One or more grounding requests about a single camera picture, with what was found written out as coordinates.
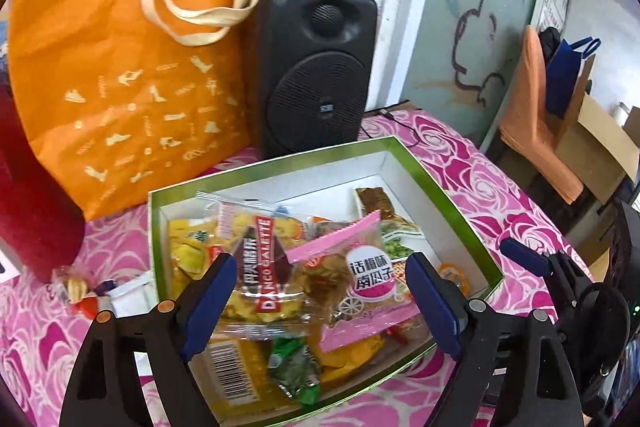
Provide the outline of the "white foil packet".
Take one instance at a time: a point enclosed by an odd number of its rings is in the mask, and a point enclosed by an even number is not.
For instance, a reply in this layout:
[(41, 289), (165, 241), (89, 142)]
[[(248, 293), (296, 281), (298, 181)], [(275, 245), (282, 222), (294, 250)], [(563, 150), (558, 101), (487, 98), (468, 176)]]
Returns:
[(106, 293), (115, 317), (146, 314), (158, 303), (155, 283), (146, 271)]

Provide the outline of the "yellow barcode snack bag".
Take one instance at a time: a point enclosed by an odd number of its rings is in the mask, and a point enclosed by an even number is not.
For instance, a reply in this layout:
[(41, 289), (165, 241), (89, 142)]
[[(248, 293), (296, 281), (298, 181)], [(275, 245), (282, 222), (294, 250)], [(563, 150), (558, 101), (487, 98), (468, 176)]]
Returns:
[(268, 375), (268, 347), (264, 341), (214, 338), (190, 363), (205, 401), (220, 421), (291, 404)]

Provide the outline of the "large yellow chip bag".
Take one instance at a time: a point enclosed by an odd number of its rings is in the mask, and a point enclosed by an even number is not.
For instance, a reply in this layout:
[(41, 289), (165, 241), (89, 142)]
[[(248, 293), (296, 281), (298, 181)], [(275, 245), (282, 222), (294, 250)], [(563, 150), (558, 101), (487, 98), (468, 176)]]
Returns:
[(200, 280), (213, 254), (209, 247), (216, 239), (217, 219), (214, 217), (174, 219), (168, 222), (170, 296), (176, 299), (192, 282)]

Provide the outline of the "pink plum melon-seed bag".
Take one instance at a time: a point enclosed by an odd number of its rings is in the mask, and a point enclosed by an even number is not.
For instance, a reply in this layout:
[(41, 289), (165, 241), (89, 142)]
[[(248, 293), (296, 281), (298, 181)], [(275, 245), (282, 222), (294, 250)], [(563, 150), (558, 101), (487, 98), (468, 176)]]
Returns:
[(320, 307), (319, 347), (334, 351), (419, 313), (404, 266), (386, 253), (375, 210), (286, 252), (305, 294)]

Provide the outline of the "orange snack packet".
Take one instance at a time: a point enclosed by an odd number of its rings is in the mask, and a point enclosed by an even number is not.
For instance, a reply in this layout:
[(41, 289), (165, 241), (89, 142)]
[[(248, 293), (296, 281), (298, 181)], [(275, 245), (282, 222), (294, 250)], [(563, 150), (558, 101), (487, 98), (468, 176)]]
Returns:
[(378, 334), (328, 352), (314, 347), (314, 356), (320, 365), (321, 388), (328, 390), (348, 381), (370, 363), (385, 344), (385, 337)]

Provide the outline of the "green candy packet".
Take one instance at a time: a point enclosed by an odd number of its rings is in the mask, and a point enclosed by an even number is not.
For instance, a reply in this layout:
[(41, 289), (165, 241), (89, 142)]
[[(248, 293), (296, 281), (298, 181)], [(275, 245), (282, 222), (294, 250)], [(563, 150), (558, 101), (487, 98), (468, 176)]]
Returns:
[(268, 374), (278, 387), (303, 407), (320, 399), (320, 365), (302, 337), (279, 337), (271, 342)]

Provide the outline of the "Danco Galette cookie bag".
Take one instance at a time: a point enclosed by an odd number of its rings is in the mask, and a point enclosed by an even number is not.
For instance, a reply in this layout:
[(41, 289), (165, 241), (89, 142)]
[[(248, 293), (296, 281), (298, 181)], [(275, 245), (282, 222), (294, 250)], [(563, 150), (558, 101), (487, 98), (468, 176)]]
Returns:
[(312, 220), (286, 205), (200, 191), (214, 215), (212, 245), (231, 255), (236, 282), (215, 329), (219, 338), (305, 337), (321, 322), (300, 263), (288, 257), (311, 240)]

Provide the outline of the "braised meat snack packet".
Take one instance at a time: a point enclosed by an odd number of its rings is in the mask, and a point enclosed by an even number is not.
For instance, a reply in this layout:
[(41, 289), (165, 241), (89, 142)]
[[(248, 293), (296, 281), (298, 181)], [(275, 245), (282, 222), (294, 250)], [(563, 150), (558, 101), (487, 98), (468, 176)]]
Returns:
[(381, 230), (385, 237), (422, 235), (415, 223), (396, 213), (390, 197), (381, 187), (356, 188), (355, 199), (361, 217), (374, 212), (380, 213)]

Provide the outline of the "green pea snack packet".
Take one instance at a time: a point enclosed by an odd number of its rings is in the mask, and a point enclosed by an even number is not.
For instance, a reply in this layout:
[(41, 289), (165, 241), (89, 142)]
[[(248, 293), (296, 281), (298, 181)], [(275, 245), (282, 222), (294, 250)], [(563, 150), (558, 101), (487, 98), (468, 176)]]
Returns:
[(382, 236), (384, 251), (390, 259), (406, 259), (414, 251), (423, 251), (427, 244), (421, 233), (388, 232)]

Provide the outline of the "pink rose tablecloth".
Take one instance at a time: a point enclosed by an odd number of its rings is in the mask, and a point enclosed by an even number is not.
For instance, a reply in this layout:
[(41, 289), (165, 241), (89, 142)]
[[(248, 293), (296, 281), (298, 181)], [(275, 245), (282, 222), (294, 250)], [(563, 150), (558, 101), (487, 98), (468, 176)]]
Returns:
[[(512, 314), (542, 309), (555, 314), (544, 281), (498, 251), (506, 236), (536, 251), (577, 253), (542, 210), (497, 166), (435, 117), (397, 111), (391, 120), (373, 116), (369, 137), (397, 136), (440, 184), (494, 257), (503, 281), (491, 307)], [(148, 212), (138, 206), (86, 225), (77, 257), (98, 279), (126, 282), (149, 269)], [(58, 425), (70, 371), (89, 327), (70, 313), (50, 287), (29, 271), (1, 286), (1, 376), (20, 412), (35, 426)], [(452, 369), (438, 350), (395, 377), (304, 419), (306, 426), (421, 426)]]

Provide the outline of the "red candy wrapper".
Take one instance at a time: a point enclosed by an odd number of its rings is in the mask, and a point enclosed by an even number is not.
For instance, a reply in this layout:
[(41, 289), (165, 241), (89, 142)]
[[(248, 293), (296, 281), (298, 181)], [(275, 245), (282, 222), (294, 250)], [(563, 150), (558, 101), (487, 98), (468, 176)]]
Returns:
[(52, 271), (52, 291), (68, 313), (82, 314), (93, 320), (99, 313), (99, 298), (91, 277), (82, 270), (63, 265)]

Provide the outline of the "round jelly cup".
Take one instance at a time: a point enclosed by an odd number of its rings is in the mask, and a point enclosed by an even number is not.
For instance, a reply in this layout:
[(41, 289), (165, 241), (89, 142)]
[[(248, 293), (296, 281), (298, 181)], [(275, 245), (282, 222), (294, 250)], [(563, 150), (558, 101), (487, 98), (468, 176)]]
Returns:
[(439, 265), (437, 272), (439, 277), (457, 286), (464, 297), (471, 295), (471, 285), (462, 269), (453, 263), (443, 262)]

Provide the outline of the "orange chair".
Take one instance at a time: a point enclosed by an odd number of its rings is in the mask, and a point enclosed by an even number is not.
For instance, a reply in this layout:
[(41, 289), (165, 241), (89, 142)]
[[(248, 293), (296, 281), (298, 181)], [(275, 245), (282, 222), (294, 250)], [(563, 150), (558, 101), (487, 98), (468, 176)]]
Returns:
[(566, 204), (584, 185), (555, 154), (556, 137), (546, 121), (546, 65), (535, 28), (527, 25), (511, 95), (499, 122), (500, 139), (526, 158)]

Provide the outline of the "red thermos jug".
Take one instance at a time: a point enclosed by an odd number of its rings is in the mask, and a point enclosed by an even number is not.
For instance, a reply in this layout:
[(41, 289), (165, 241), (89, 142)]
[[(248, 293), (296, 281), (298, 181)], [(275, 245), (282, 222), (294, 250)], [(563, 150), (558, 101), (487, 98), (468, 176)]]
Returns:
[(35, 157), (15, 103), (1, 90), (1, 239), (42, 282), (71, 265), (85, 236), (85, 219)]

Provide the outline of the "green gift box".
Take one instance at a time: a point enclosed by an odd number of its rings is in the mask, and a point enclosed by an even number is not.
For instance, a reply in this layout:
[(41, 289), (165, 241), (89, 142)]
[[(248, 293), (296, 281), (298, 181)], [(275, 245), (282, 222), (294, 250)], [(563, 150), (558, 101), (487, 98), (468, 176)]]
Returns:
[[(170, 296), (168, 222), (207, 214), (207, 203), (196, 193), (286, 205), (309, 217), (354, 220), (358, 216), (355, 189), (366, 187), (383, 188), (395, 210), (421, 229), (427, 242), (421, 253), (433, 265), (450, 262), (463, 270), (472, 296), (486, 298), (496, 290), (502, 273), (480, 237), (416, 155), (396, 137), (388, 136), (235, 167), (151, 192), (150, 259), (158, 299)], [(420, 327), (418, 337), (405, 346), (386, 343), (372, 363), (346, 383), (323, 392), (315, 407), (288, 405), (222, 421), (215, 415), (216, 420), (223, 426), (281, 426), (306, 418), (318, 421), (324, 412), (378, 389), (434, 347), (434, 340)]]

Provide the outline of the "blue bag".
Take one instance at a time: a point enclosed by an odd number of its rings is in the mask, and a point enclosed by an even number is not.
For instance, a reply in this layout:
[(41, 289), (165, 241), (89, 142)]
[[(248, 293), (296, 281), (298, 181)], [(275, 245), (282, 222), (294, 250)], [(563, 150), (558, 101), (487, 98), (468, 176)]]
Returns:
[(564, 117), (572, 98), (582, 62), (594, 54), (601, 46), (600, 38), (591, 36), (575, 43), (561, 40), (546, 69), (546, 110), (558, 117)]

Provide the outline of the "black speaker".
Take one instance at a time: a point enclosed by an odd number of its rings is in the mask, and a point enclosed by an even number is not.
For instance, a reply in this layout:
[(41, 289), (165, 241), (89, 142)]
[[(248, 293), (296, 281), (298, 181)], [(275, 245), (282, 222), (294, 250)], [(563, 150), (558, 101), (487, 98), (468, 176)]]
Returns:
[(375, 0), (258, 0), (241, 25), (247, 124), (265, 158), (357, 139)]

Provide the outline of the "orange tote bag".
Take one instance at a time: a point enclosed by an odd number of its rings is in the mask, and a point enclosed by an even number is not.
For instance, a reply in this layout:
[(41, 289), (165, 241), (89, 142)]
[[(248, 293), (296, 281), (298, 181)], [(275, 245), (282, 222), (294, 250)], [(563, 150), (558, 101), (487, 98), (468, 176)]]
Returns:
[(244, 149), (240, 25), (258, 0), (11, 0), (29, 144), (87, 219)]

